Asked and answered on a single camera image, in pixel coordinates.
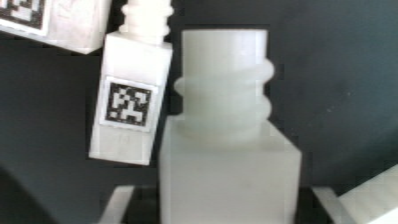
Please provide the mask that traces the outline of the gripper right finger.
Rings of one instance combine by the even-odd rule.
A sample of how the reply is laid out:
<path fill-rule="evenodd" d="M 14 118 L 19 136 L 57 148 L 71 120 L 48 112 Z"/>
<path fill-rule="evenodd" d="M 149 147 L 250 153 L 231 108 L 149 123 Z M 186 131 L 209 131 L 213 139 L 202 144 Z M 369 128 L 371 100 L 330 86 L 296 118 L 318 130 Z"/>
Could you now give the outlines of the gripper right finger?
<path fill-rule="evenodd" d="M 348 214 L 343 203 L 330 187 L 312 187 L 311 191 L 318 198 L 321 207 L 328 214 L 334 224 L 355 224 L 355 220 Z"/>

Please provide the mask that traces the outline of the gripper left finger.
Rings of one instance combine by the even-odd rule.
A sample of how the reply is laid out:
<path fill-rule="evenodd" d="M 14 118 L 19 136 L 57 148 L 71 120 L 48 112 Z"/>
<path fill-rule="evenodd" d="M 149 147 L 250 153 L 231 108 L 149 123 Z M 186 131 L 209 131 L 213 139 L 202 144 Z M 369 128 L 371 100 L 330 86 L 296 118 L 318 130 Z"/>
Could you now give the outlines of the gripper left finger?
<path fill-rule="evenodd" d="M 120 224 L 135 186 L 117 186 L 110 195 L 108 203 L 101 213 L 97 224 Z"/>

